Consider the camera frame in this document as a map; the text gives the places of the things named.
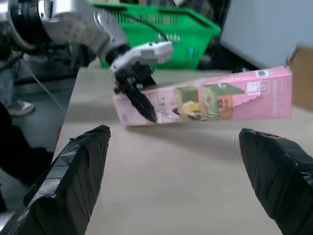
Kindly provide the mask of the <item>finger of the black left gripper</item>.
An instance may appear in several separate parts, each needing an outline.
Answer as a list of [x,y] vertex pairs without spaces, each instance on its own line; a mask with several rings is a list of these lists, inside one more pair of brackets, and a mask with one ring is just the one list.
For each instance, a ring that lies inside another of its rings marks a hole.
[[141,66],[140,69],[140,83],[144,89],[155,87],[157,84],[152,78],[154,69],[150,66]]
[[157,122],[153,105],[136,86],[125,82],[121,85],[121,91],[129,99],[131,105],[139,112],[142,117],[153,123]]

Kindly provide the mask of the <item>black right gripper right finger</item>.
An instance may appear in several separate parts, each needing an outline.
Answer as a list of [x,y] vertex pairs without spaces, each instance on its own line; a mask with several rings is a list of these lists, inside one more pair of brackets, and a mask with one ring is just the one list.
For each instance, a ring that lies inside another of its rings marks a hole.
[[284,235],[313,233],[313,159],[296,142],[243,128],[242,160],[255,195]]

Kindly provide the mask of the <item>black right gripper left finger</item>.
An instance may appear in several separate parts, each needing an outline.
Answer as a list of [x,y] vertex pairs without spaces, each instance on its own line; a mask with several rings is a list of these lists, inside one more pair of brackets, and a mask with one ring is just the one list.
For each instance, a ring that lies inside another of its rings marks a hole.
[[96,204],[111,132],[100,125],[71,139],[27,206],[4,224],[2,235],[83,235]]

